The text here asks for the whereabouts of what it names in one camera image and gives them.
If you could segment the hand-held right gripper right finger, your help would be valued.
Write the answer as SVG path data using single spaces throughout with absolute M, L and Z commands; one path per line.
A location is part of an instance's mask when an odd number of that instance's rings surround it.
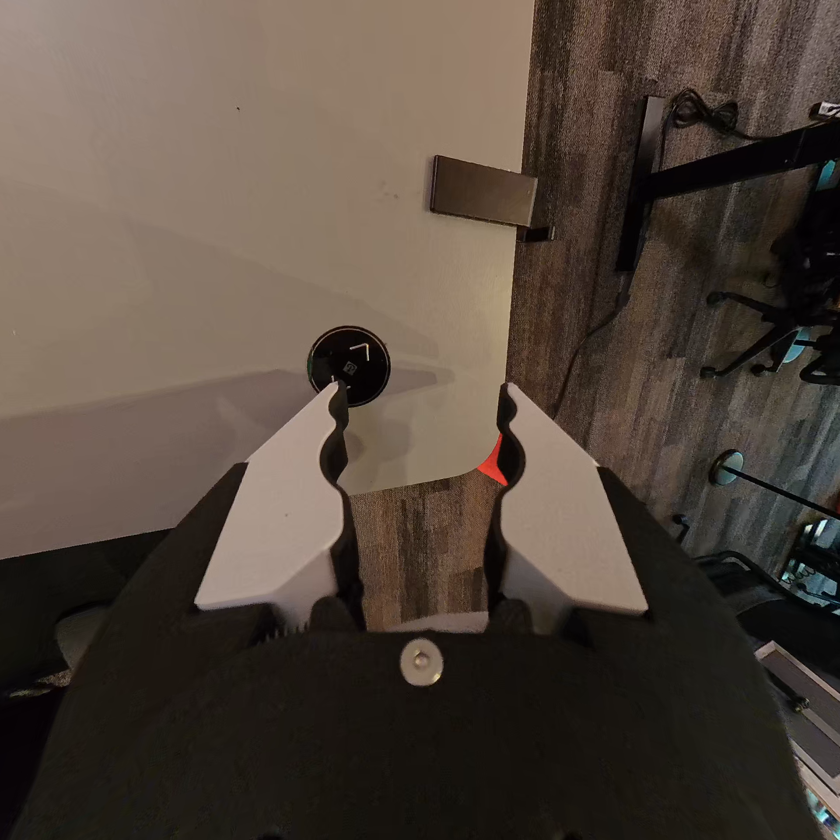
M 487 534 L 487 599 L 527 608 L 536 634 L 574 609 L 642 616 L 647 599 L 597 462 L 512 383 L 500 389 L 501 489 Z

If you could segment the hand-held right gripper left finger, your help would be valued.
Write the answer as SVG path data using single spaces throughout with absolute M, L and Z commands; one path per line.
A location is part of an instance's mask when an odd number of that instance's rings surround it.
M 365 629 L 364 587 L 350 499 L 347 387 L 329 384 L 247 458 L 195 606 L 267 605 L 287 629 L 335 596 Z

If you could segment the red-orange bag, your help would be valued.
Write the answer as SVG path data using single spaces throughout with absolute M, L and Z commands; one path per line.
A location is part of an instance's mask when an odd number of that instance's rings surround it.
M 507 487 L 508 480 L 500 466 L 502 440 L 503 436 L 499 434 L 490 455 L 477 467 L 477 469 L 481 474 L 492 479 L 498 485 Z

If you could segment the black round-base pole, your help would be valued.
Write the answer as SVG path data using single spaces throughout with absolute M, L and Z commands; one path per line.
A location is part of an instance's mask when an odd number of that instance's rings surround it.
M 762 490 L 767 490 L 777 497 L 791 501 L 802 508 L 819 513 L 824 518 L 839 520 L 839 514 L 834 509 L 816 504 L 763 479 L 749 475 L 743 470 L 743 466 L 744 456 L 742 452 L 737 449 L 725 450 L 710 465 L 708 471 L 709 483 L 714 487 L 726 487 L 737 480 L 744 481 Z

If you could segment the dark desk clamp bracket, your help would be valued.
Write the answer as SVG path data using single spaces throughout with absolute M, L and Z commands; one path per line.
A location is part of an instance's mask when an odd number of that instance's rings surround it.
M 516 228 L 517 239 L 523 244 L 552 242 L 554 225 L 532 225 L 538 189 L 535 176 L 437 154 L 432 162 L 428 210 Z

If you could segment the black table frame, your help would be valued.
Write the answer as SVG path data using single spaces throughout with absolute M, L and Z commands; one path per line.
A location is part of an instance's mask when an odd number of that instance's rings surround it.
M 633 274 L 638 266 L 656 201 L 838 160 L 838 119 L 829 119 L 659 170 L 665 104 L 655 96 L 639 102 L 636 150 L 615 262 L 620 274 Z

